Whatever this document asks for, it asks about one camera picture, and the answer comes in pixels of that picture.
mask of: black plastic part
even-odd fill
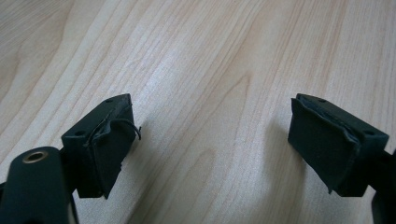
[[[58,149],[39,147],[14,159],[2,194],[0,223],[78,223]]]
[[[291,99],[289,142],[327,185],[329,192],[360,197],[368,185],[375,224],[396,223],[396,152],[389,136],[318,97]]]
[[[323,99],[292,99],[289,142],[340,196],[361,197],[370,164],[381,157],[389,136]]]
[[[80,198],[107,198],[139,131],[129,94],[103,101],[63,136],[69,189]]]

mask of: wooden table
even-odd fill
[[[131,93],[143,139],[81,223],[372,223],[372,189],[329,195],[288,144],[298,92],[396,148],[393,0],[3,0],[0,71],[1,181]]]

